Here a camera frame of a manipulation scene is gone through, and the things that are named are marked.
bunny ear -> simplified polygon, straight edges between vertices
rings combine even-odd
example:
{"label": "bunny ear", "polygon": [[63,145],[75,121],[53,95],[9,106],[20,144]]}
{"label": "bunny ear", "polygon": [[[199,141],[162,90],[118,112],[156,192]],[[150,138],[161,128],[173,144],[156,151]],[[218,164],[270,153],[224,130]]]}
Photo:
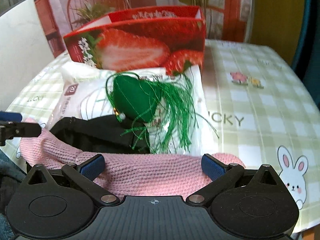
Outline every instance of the bunny ear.
{"label": "bunny ear", "polygon": [[286,147],[281,145],[278,148],[278,161],[279,164],[282,168],[282,170],[287,169],[287,168],[292,168],[293,169],[293,162],[292,162],[292,157]]}
{"label": "bunny ear", "polygon": [[300,156],[300,158],[297,160],[296,165],[294,167],[296,170],[303,174],[307,172],[308,169],[308,159],[305,156]]}

bunny face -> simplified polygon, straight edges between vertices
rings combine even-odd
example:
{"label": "bunny face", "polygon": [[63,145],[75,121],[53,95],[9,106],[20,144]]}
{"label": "bunny face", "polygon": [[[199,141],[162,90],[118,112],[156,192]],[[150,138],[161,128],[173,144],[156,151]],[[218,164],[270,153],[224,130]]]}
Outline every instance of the bunny face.
{"label": "bunny face", "polygon": [[308,160],[300,156],[295,165],[286,147],[278,148],[278,161],[282,168],[279,174],[280,179],[286,185],[299,209],[302,209],[307,198],[306,182],[303,175],[308,169]]}

blue textured pad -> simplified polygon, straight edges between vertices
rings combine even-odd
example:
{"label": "blue textured pad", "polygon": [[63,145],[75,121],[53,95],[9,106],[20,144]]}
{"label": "blue textured pad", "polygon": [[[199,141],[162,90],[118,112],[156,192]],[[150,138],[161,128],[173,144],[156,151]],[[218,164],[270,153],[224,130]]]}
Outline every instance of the blue textured pad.
{"label": "blue textured pad", "polygon": [[105,163],[104,157],[99,156],[98,158],[94,159],[92,162],[88,163],[86,166],[82,167],[79,171],[80,174],[85,176],[87,179],[93,181],[97,178],[101,172],[104,171]]}
{"label": "blue textured pad", "polygon": [[207,175],[212,181],[226,173],[223,167],[205,155],[203,155],[201,159],[201,168],[204,174]]}

pink flower print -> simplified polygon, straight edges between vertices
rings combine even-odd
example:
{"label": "pink flower print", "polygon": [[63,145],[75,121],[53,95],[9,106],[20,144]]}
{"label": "pink flower print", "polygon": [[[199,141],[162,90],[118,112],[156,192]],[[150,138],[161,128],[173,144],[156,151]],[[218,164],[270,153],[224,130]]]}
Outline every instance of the pink flower print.
{"label": "pink flower print", "polygon": [[248,77],[246,75],[243,75],[240,72],[230,72],[230,75],[233,79],[232,82],[239,84],[247,84]]}

red box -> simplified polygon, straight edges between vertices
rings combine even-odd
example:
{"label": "red box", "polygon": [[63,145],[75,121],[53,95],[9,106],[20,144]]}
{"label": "red box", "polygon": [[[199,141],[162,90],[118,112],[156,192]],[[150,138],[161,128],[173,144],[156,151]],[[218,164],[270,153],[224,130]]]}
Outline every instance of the red box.
{"label": "red box", "polygon": [[117,72],[203,66],[205,19],[198,6],[155,6],[109,13],[64,37],[73,61]]}

